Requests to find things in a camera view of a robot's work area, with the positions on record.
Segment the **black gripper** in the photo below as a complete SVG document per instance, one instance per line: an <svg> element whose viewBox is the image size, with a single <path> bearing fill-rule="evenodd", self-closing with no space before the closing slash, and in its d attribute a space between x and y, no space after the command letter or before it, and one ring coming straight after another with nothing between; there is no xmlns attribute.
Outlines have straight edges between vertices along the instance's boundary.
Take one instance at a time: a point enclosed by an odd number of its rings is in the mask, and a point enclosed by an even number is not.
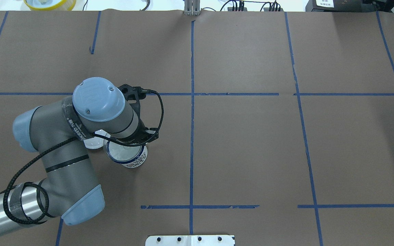
<svg viewBox="0 0 394 246"><path fill-rule="evenodd" d="M142 120L138 120L138 127L136 131L130 135L129 144L132 146L141 146L159 137L159 127L148 128L144 125Z"/></svg>

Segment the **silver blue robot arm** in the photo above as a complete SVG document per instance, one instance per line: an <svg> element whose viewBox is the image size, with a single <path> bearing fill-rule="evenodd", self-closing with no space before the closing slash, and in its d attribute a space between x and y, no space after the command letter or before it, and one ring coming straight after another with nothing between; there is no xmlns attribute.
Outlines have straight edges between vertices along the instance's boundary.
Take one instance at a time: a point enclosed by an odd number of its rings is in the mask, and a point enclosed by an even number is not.
<svg viewBox="0 0 394 246"><path fill-rule="evenodd" d="M72 96L38 106L13 122L15 140L37 152L0 192L0 236L60 217L81 224L105 208L85 140L98 137L119 146L140 147L158 138L160 127L147 128L139 100L155 90L101 77L85 79Z"/></svg>

